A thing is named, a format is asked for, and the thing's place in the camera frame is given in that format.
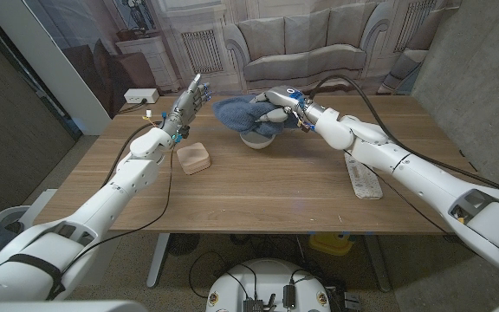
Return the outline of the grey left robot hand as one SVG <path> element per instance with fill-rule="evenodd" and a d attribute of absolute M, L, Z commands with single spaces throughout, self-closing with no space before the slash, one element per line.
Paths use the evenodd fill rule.
<path fill-rule="evenodd" d="M 209 87 L 200 80 L 201 74 L 196 74 L 188 88 L 173 102 L 172 110 L 161 127 L 173 138 L 191 124 L 197 112 L 211 98 Z"/>

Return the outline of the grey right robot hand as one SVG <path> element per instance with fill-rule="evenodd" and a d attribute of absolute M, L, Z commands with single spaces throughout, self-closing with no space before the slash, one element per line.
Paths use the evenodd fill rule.
<path fill-rule="evenodd" d="M 281 119 L 282 112 L 286 117 L 294 115 L 297 119 L 297 126 L 304 132 L 315 131 L 315 124 L 326 110 L 302 91 L 289 86 L 271 88 L 255 96 L 250 103 L 264 101 L 277 106 L 277 109 L 275 113 L 263 115 L 259 121 L 277 122 Z"/>

